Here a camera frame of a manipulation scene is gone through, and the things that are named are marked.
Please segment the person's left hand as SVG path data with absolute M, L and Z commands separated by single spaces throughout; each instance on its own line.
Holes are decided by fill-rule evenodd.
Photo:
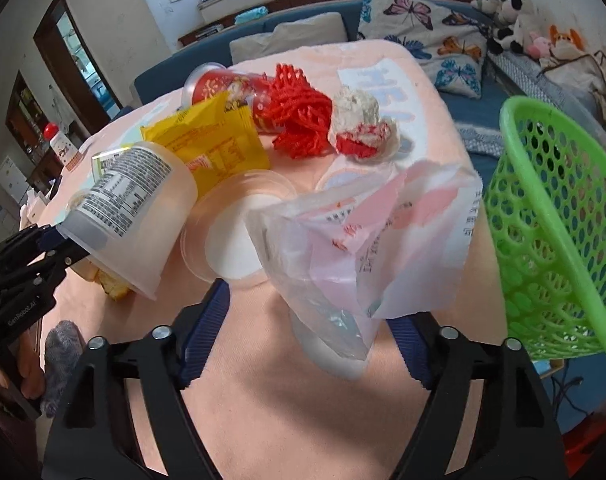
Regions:
M 11 347 L 0 356 L 0 413 L 26 422 L 30 418 L 15 400 L 11 388 L 18 390 L 26 401 L 38 401 L 46 390 L 45 373 L 30 332 L 22 333 Z

